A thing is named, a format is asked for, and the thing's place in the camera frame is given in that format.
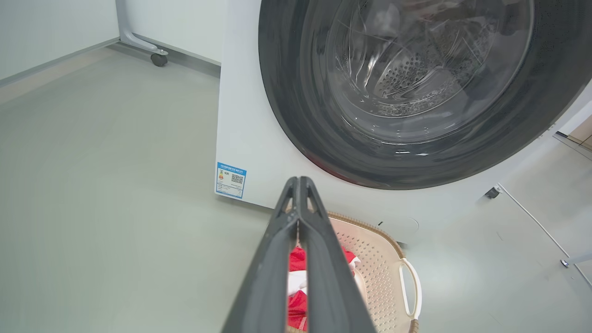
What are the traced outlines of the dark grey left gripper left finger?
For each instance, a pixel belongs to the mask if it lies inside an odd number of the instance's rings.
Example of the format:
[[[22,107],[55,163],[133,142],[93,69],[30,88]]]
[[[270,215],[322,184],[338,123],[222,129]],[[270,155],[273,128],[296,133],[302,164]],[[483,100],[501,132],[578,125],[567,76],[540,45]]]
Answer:
[[[296,217],[287,206],[298,194],[298,181],[287,180],[222,333],[286,333],[289,254],[297,234]]]

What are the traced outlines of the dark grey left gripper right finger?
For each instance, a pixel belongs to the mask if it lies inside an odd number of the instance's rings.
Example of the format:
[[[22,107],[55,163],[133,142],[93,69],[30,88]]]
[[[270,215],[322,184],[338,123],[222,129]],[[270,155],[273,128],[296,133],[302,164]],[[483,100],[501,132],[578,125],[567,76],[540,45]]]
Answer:
[[[376,333],[319,192],[304,176],[300,244],[307,253],[308,333]]]

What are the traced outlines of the beige perforated laundry basket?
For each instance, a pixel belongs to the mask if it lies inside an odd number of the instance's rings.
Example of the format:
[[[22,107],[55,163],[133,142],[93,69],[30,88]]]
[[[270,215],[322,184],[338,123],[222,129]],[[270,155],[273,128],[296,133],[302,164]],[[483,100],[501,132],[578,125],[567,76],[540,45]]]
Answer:
[[[377,333],[419,333],[422,289],[400,245],[387,233],[328,214]],[[307,333],[287,326],[286,333]]]

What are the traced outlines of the red and white garment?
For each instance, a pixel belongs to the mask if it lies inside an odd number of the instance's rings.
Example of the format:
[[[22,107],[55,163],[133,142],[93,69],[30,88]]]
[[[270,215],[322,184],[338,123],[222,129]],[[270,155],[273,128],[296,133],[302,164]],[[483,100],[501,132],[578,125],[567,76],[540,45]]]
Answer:
[[[288,264],[288,317],[287,325],[300,331],[308,331],[308,276],[306,252],[295,247]]]

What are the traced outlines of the round white filter cover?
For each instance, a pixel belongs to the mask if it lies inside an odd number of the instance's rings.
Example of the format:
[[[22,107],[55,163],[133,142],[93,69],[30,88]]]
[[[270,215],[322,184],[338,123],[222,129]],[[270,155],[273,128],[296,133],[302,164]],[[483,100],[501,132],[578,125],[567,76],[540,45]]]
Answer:
[[[377,224],[377,227],[390,236],[393,236],[396,240],[402,240],[416,234],[419,224],[415,219],[410,217],[394,216],[382,219]]]

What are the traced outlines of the blue energy label sticker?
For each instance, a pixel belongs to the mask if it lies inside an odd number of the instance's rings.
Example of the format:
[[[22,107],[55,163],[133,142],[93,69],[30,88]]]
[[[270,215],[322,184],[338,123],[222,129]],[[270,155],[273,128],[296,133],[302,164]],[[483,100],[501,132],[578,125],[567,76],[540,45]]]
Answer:
[[[220,162],[216,163],[216,194],[242,199],[247,171]]]

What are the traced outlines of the white front-load washing machine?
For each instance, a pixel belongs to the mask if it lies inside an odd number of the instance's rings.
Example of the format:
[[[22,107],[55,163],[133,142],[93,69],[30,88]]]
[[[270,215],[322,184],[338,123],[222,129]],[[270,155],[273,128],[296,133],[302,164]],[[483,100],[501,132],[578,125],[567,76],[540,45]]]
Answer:
[[[419,224],[410,243],[444,229],[471,210],[487,190],[509,176],[576,112],[592,94],[592,80],[568,109],[529,145],[509,159],[474,176],[430,188],[383,190],[362,187],[333,176],[303,155],[284,133],[266,95],[259,61],[259,15],[262,0],[229,0],[216,131],[216,163],[247,171],[243,198],[275,207],[287,180],[313,180],[327,211],[377,226],[405,216]]]

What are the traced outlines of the round dark glass washer door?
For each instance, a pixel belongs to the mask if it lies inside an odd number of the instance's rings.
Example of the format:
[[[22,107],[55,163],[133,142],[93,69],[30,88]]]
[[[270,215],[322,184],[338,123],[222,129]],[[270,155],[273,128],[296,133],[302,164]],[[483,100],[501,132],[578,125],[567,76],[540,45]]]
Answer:
[[[509,159],[592,80],[592,0],[262,0],[259,61],[295,147],[414,190]]]

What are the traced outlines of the grey partition foot with caster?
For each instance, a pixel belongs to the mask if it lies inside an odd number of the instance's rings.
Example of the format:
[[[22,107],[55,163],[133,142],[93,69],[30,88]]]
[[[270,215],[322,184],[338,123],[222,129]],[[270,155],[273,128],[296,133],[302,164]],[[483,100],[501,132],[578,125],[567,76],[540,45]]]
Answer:
[[[124,44],[138,47],[145,51],[150,51],[150,59],[155,66],[163,67],[167,65],[167,51],[159,49],[159,47],[156,45],[138,38],[132,32],[126,0],[116,0],[116,11],[120,41]]]

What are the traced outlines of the white frame bar with caster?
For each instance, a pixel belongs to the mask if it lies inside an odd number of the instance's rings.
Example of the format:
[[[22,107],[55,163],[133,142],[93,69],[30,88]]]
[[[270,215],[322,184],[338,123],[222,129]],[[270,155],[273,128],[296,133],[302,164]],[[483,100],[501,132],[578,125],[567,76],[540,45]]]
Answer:
[[[535,222],[535,224],[537,224],[537,226],[542,230],[542,232],[544,232],[544,234],[546,234],[546,236],[553,242],[553,244],[564,255],[564,258],[560,259],[560,264],[562,265],[562,267],[564,267],[565,269],[569,269],[570,267],[575,268],[575,270],[584,279],[584,282],[586,282],[586,284],[590,287],[590,289],[592,289],[592,280],[590,280],[590,278],[588,278],[588,276],[585,274],[585,272],[579,267],[580,263],[585,263],[587,261],[592,260],[592,251],[588,251],[587,253],[584,253],[584,254],[581,254],[578,256],[571,255],[556,240],[556,238],[551,234],[551,232],[549,232],[549,230],[547,230],[545,228],[545,226],[543,226],[541,221],[539,221],[539,219],[537,219],[537,217],[535,217],[535,215],[533,215],[533,213],[531,213],[524,205],[522,205],[522,203],[520,203],[520,201],[518,201],[518,199],[514,195],[512,195],[511,192],[509,192],[501,183],[495,184],[493,187],[491,187],[489,190],[487,190],[483,196],[488,198],[489,200],[492,200],[492,199],[497,198],[499,195],[508,196],[510,198],[510,200],[512,200],[512,202],[514,202],[514,204],[516,204],[522,212],[526,213],[528,215],[528,217],[530,217]]]

